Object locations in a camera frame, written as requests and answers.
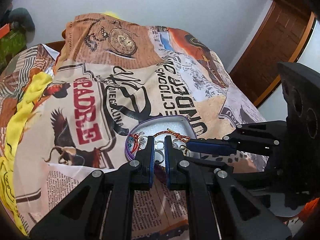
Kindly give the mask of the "newspaper print bed blanket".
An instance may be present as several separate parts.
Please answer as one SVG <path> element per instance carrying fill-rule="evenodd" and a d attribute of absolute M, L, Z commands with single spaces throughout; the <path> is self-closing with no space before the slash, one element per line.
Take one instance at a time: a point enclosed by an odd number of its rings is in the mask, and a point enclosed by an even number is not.
<path fill-rule="evenodd" d="M 25 123 L 13 185 L 27 232 L 92 170 L 128 162 L 125 140 L 138 124 L 182 115 L 197 138 L 221 139 L 264 118 L 215 52 L 190 33 L 103 14 L 66 25 L 59 55 L 39 44 L 1 72 L 1 157 L 17 104 L 34 75 L 53 80 Z"/>

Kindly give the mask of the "orange shoe box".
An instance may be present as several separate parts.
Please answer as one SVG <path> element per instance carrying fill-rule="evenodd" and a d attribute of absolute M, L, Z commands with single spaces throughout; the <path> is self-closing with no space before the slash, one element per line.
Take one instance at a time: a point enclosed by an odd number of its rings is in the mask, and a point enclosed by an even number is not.
<path fill-rule="evenodd" d="M 10 24 L 6 24 L 0 29 L 0 38 L 3 38 L 10 32 Z"/>

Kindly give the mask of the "brown wooden door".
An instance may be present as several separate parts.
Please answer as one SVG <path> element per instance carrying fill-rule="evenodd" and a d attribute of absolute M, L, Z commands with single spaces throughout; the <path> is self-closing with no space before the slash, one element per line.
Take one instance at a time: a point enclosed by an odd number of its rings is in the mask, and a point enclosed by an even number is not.
<path fill-rule="evenodd" d="M 273 0 L 250 44 L 230 71 L 235 85 L 259 107 L 279 86 L 278 62 L 295 62 L 315 15 L 306 5 Z"/>

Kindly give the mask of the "purple heart-shaped jewelry box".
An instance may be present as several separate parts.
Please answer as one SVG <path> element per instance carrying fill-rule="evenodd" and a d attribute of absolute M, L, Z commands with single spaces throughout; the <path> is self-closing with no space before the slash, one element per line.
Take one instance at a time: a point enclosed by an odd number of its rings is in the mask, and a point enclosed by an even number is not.
<path fill-rule="evenodd" d="M 174 148 L 182 150 L 187 156 L 190 155 L 186 143 L 197 136 L 187 118 L 171 115 L 144 121 L 131 129 L 125 140 L 125 157 L 128 161 L 135 159 L 136 153 L 146 147 L 148 137 L 153 137 L 156 164 L 164 166 L 164 139 L 167 135 L 171 136 Z"/>

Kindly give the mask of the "yellow curved headrest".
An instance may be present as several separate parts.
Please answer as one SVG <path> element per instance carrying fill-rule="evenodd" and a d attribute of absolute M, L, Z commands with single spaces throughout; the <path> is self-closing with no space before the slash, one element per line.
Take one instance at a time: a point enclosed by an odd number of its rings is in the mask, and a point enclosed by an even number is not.
<path fill-rule="evenodd" d="M 101 14 L 106 15 L 106 16 L 110 16 L 110 17 L 113 17 L 113 18 L 116 18 L 116 19 L 118 19 L 118 20 L 121 20 L 121 18 L 119 17 L 119 15 L 117 15 L 115 12 L 105 11 L 105 12 L 102 12 Z"/>

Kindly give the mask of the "yellow cloth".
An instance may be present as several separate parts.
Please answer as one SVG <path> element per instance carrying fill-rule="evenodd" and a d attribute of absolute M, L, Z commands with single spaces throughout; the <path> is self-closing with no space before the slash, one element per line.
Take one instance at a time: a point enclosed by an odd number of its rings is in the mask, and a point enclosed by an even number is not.
<path fill-rule="evenodd" d="M 52 80 L 52 76 L 45 72 L 39 72 L 33 76 L 22 100 L 17 104 L 17 112 L 8 122 L 5 135 L 4 156 L 1 157 L 1 202 L 13 213 L 15 225 L 25 236 L 27 232 L 20 219 L 13 185 L 15 155 L 25 123 L 34 108 L 34 103 L 39 100 L 44 89 Z"/>

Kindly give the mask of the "dark green plush pillow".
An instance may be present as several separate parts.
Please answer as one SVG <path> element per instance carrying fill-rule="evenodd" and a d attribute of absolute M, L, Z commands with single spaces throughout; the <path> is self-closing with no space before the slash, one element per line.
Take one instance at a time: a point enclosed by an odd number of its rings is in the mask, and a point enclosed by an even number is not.
<path fill-rule="evenodd" d="M 33 32 L 35 24 L 29 11 L 25 8 L 16 8 L 9 13 L 8 22 L 13 29 L 23 28 L 25 31 Z"/>

